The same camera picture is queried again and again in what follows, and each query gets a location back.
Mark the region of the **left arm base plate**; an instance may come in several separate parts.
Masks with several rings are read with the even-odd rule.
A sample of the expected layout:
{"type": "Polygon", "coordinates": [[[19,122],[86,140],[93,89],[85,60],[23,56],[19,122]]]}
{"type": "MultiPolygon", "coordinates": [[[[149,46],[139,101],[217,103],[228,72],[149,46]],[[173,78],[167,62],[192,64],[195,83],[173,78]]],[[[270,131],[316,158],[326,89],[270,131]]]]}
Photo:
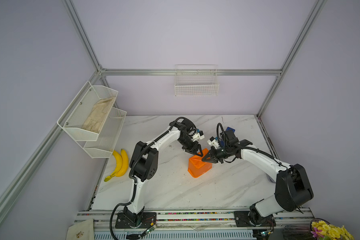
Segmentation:
{"type": "Polygon", "coordinates": [[[116,229],[147,229],[157,221],[156,212],[143,212],[139,216],[134,216],[123,212],[117,214],[117,220],[114,224],[116,229]]]}

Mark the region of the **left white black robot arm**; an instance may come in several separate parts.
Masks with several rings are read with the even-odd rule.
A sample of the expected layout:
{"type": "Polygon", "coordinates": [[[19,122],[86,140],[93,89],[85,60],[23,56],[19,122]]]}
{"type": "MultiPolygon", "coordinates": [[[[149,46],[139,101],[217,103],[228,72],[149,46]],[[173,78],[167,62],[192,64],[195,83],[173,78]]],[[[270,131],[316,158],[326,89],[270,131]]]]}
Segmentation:
{"type": "Polygon", "coordinates": [[[138,142],[130,163],[129,178],[133,180],[133,191],[124,213],[132,218],[138,218],[143,214],[148,182],[158,169],[159,151],[177,141],[182,145],[184,152],[202,157],[199,140],[204,137],[203,131],[191,120],[178,117],[157,137],[147,142],[138,142]]]}

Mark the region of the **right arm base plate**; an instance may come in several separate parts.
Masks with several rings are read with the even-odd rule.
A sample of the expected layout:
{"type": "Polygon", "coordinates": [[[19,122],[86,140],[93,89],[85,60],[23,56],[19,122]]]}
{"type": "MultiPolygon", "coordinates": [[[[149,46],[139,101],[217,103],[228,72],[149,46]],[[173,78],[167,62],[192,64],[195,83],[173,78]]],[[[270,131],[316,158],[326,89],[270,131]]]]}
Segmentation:
{"type": "Polygon", "coordinates": [[[234,211],[234,220],[237,227],[274,227],[273,215],[262,217],[254,211],[234,211]]]}

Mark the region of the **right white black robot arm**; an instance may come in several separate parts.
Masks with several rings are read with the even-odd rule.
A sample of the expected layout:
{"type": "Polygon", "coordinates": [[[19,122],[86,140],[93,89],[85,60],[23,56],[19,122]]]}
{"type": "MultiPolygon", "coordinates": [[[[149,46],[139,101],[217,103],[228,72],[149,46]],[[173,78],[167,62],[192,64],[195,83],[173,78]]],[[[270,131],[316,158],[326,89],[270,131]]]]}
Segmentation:
{"type": "Polygon", "coordinates": [[[207,163],[223,163],[234,156],[255,165],[276,184],[275,193],[250,206],[249,222],[261,225],[264,220],[282,211],[292,212],[310,201],[314,193],[306,170],[299,164],[290,165],[258,149],[248,140],[239,140],[232,129],[219,137],[211,137],[207,143],[211,149],[202,158],[207,163]]]}

